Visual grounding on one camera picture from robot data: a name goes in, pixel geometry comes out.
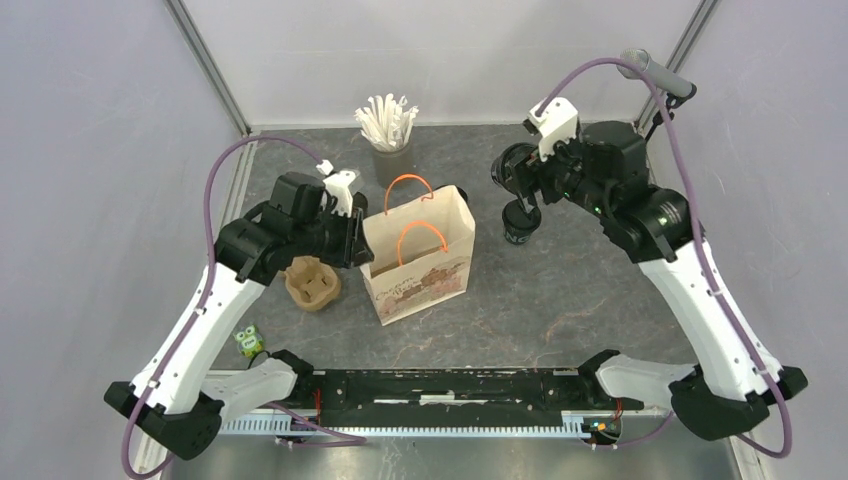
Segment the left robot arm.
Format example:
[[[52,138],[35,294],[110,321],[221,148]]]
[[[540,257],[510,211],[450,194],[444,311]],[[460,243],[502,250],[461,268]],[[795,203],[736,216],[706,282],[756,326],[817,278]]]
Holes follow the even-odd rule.
[[[104,399],[182,460],[208,448],[221,427],[268,403],[306,405],[314,381],[293,356],[277,352],[224,381],[207,374],[247,309],[297,257],[334,268],[373,260],[363,230],[367,200],[356,170],[323,179],[291,172],[270,198],[226,224],[213,245],[196,293],[148,365],[112,383]]]

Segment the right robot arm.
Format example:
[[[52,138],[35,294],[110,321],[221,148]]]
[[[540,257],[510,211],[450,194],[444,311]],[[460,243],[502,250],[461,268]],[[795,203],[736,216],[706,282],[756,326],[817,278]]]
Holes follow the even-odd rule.
[[[696,354],[693,364],[640,361],[605,350],[579,367],[577,392],[591,408],[614,398],[673,411],[696,436],[717,440],[751,431],[769,409],[806,388],[797,367],[769,354],[734,307],[685,197],[649,180],[645,139],[624,122],[579,128],[554,143],[516,143],[493,162],[493,181],[512,194],[505,238],[525,243],[540,226],[542,204],[566,200],[601,224],[603,234],[652,282]]]

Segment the brown paper takeout bag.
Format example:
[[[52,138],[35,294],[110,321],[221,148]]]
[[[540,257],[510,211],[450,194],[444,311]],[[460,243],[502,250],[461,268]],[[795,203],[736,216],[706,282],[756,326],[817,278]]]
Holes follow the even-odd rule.
[[[418,180],[427,193],[392,207],[390,191]],[[360,267],[377,317],[387,326],[466,292],[476,222],[455,185],[434,189],[419,175],[397,177],[382,210],[364,220],[375,259]]]

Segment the black coffee cup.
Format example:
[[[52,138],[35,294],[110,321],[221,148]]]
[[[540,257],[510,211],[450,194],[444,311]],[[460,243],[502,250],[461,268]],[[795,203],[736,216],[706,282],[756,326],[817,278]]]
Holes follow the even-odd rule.
[[[542,215],[537,206],[526,211],[518,200],[512,200],[504,206],[501,218],[505,240],[513,245],[522,245],[540,227]]]
[[[515,143],[507,147],[492,163],[490,174],[494,183],[519,196],[527,192],[526,165],[535,147],[530,143]]]

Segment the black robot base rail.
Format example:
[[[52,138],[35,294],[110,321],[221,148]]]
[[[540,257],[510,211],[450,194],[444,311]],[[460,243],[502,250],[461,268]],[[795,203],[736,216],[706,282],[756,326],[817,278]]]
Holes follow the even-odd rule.
[[[319,425],[380,433],[536,433],[565,412],[640,410],[574,368],[327,369],[300,377],[282,405]]]

